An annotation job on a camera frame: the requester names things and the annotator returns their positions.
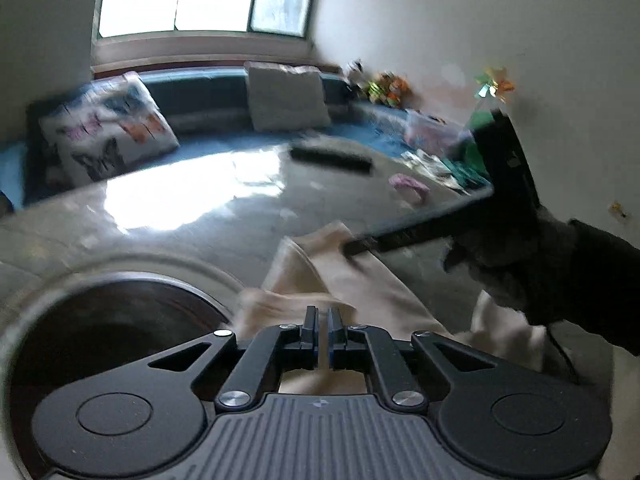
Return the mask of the pink hair scrunchie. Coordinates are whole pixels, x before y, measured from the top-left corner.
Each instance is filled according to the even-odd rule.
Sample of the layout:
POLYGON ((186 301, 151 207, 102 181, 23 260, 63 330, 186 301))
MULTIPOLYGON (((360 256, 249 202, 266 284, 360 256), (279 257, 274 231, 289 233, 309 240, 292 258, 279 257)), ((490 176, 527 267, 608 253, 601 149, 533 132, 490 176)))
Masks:
POLYGON ((410 206, 422 207, 430 199, 431 189, 406 174, 394 174, 388 179, 388 183, 410 206))

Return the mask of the clear plastic storage box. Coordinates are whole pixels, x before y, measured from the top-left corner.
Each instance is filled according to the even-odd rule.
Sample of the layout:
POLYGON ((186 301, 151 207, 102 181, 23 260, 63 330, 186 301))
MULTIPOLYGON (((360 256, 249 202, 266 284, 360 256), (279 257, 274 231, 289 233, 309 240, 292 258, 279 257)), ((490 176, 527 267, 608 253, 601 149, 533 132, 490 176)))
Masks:
POLYGON ((425 115, 417 110, 407 110, 404 141, 410 148, 440 157, 471 138, 470 130, 453 122, 444 122, 436 116, 425 115))

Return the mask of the beige plain pillow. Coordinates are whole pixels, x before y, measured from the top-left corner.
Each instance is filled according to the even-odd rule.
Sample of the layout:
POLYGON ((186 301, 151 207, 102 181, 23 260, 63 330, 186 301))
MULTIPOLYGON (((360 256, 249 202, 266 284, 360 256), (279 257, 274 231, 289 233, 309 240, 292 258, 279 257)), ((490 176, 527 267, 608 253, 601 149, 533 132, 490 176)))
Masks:
POLYGON ((332 124, 318 68, 257 62, 244 67, 247 105, 256 131, 297 131, 332 124))

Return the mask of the orange green plush toys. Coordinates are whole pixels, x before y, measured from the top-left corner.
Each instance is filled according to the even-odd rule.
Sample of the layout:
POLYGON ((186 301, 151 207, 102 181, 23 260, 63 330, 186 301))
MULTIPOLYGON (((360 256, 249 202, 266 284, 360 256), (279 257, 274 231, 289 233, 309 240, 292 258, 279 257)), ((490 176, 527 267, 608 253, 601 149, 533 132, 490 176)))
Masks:
POLYGON ((403 108, 411 93, 408 81, 392 72, 378 73, 368 82, 367 96, 372 104, 403 108))

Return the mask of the quilted star table cover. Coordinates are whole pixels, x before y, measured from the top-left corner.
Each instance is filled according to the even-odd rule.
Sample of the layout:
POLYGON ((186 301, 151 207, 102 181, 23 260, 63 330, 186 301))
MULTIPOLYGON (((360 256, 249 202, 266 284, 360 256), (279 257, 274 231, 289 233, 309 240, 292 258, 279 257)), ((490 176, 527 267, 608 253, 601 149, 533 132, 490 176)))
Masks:
MULTIPOLYGON (((29 479, 10 437, 18 338, 44 302, 119 273, 174 278, 213 295, 230 321, 211 333, 55 389, 30 431, 41 479, 634 479, 639 361, 572 324, 541 370, 417 330, 393 338, 428 399, 394 411, 363 374, 331 370, 318 311, 318 367, 282 375, 248 411, 219 411, 250 339, 231 328, 242 290, 265 281, 285 237, 342 222, 352 234, 405 218, 374 156, 368 176, 296 162, 285 146, 222 153, 95 183, 1 221, 1 474, 29 479)), ((440 272, 442 244, 379 258, 454 332, 480 291, 440 272)))

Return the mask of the butterfly print pillow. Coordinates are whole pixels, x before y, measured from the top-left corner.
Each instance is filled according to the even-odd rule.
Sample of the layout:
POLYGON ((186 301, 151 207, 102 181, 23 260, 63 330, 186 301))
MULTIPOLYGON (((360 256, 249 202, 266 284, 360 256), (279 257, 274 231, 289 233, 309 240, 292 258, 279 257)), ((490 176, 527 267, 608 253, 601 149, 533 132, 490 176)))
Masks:
POLYGON ((79 188, 134 170, 180 148, 139 74, 92 84, 39 119, 64 182, 79 188))

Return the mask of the black white plush toy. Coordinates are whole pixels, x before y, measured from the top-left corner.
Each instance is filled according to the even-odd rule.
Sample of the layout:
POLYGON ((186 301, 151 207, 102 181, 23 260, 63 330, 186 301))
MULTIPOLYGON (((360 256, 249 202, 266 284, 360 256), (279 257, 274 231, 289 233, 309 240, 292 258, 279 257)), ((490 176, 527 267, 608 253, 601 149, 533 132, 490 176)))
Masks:
POLYGON ((344 76, 353 86, 362 86, 367 81, 360 60, 349 62, 344 67, 344 76))

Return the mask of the black remote control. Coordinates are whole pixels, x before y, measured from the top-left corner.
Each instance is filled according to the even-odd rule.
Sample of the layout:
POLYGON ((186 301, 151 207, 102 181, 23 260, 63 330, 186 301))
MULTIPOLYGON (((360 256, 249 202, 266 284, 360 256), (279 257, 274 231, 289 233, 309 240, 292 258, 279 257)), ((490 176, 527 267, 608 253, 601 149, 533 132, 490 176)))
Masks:
POLYGON ((356 172, 356 174, 370 174, 373 169, 373 162, 369 157, 325 150, 324 148, 292 145, 288 149, 288 154, 296 162, 336 168, 356 172))

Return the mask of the colourful paper pinwheel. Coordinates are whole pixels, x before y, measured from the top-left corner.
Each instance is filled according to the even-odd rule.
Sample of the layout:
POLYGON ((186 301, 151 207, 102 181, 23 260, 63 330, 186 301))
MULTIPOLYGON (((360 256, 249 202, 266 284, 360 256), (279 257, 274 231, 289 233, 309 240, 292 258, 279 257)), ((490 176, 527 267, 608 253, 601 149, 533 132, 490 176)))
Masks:
POLYGON ((487 67, 476 78, 475 107, 465 124, 468 130, 474 130, 492 122, 492 113, 501 110, 508 97, 514 92, 515 84, 510 81, 505 67, 487 67))

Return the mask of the round black induction cooktop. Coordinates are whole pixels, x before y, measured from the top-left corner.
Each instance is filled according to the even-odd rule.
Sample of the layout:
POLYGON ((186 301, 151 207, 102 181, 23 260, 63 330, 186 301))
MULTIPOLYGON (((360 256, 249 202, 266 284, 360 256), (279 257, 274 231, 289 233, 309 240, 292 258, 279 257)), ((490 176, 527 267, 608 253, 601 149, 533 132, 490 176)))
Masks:
POLYGON ((47 299, 10 357, 8 409, 17 465, 50 467, 32 440, 37 404, 70 382, 152 356, 221 328, 226 306, 190 284, 152 274, 101 276, 47 299))

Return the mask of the cream beige garment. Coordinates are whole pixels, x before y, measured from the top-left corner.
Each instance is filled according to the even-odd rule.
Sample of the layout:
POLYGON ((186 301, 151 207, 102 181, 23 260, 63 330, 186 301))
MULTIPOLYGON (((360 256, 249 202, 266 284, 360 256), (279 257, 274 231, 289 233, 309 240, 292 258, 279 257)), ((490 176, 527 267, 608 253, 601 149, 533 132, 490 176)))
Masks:
POLYGON ((262 286, 239 294, 231 323, 235 335, 250 339, 271 325, 302 322, 310 306, 318 309, 320 326, 326 328, 329 310, 335 308, 348 325, 382 327, 400 340, 427 330, 541 370, 547 339, 543 327, 529 325, 520 312, 480 292, 469 328, 454 333, 379 258, 346 259, 340 246, 351 235, 344 223, 333 222, 304 236, 282 238, 262 286))

